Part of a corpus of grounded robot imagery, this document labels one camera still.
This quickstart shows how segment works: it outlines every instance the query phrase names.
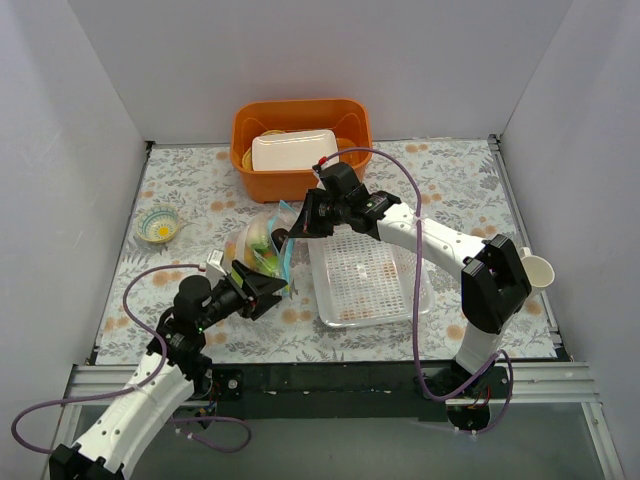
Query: white cup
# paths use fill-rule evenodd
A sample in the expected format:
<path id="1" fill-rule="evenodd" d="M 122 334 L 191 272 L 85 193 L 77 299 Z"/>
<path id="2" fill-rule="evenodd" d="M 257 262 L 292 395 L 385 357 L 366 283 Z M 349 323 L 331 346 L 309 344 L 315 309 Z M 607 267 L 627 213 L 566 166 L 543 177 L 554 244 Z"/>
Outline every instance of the white cup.
<path id="1" fill-rule="evenodd" d="M 542 293 L 545 288 L 551 285 L 556 278 L 556 273 L 553 271 L 551 264 L 544 258 L 531 255 L 530 248 L 522 247 L 518 253 L 531 284 L 531 295 L 529 295 L 529 298 L 531 298 Z"/>

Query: white plastic container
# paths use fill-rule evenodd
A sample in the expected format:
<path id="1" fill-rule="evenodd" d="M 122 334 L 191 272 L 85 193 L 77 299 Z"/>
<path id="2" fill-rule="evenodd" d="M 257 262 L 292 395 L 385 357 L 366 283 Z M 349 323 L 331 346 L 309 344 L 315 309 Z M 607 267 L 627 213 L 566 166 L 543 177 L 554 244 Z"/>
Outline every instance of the white plastic container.
<path id="1" fill-rule="evenodd" d="M 368 327 L 411 318 L 415 254 L 336 228 L 332 237 L 308 241 L 320 318 L 330 327 Z M 423 261 L 420 314 L 433 304 Z"/>
<path id="2" fill-rule="evenodd" d="M 338 151 L 331 130 L 278 133 L 253 139 L 251 159 L 256 172 L 308 170 L 322 157 Z"/>

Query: white panel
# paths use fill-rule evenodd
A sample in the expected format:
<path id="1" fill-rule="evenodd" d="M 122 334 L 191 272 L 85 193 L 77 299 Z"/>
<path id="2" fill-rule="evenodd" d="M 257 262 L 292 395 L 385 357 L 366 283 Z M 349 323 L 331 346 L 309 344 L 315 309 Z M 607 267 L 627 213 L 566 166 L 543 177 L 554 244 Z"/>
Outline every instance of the white panel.
<path id="1" fill-rule="evenodd" d="M 571 0 L 70 0 L 142 136 L 228 142 L 264 99 L 352 97 L 377 139 L 501 133 Z"/>
<path id="2" fill-rule="evenodd" d="M 507 168 L 562 337 L 588 360 L 640 478 L 640 2 L 575 1 L 509 122 Z"/>
<path id="3" fill-rule="evenodd" d="M 64 0 L 0 0 L 0 478 L 39 478 L 13 441 L 89 355 L 144 143 Z M 20 431 L 48 447 L 60 410 Z"/>

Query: small bowl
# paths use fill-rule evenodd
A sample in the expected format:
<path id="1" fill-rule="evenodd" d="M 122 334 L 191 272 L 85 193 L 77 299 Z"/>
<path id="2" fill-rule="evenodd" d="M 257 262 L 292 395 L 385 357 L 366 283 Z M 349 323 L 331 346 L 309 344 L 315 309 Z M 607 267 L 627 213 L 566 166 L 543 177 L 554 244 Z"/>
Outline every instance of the small bowl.
<path id="1" fill-rule="evenodd" d="M 171 205 L 156 205 L 138 217 L 136 233 L 151 243 L 164 243 L 180 230 L 178 211 Z"/>

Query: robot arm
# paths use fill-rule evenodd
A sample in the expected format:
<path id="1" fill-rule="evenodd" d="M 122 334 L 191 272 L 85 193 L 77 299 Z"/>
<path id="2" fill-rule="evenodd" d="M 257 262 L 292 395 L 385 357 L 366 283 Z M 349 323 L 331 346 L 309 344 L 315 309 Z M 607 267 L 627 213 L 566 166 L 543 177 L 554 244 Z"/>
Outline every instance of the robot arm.
<path id="1" fill-rule="evenodd" d="M 346 163 L 313 169 L 324 188 L 309 190 L 290 237 L 326 237 L 334 226 L 348 224 L 358 233 L 416 252 L 413 209 L 390 193 L 369 193 Z M 462 310 L 470 325 L 455 361 L 473 374 L 497 351 L 511 316 L 531 294 L 531 283 L 513 242 L 504 235 L 487 241 L 430 219 L 422 224 L 423 258 L 462 286 Z"/>
<path id="2" fill-rule="evenodd" d="M 160 343 L 154 338 L 125 385 L 134 391 L 117 397 L 73 446 L 55 449 L 49 459 L 51 480 L 130 478 L 172 413 L 194 393 L 206 394 L 212 386 L 211 360 L 200 353 L 204 331 L 234 312 L 257 319 L 281 300 L 273 294 L 286 285 L 238 261 L 213 289 L 201 275 L 182 280 L 173 307 L 160 317 L 156 329 L 167 344 L 162 369 L 151 382 L 137 387 L 162 361 Z"/>

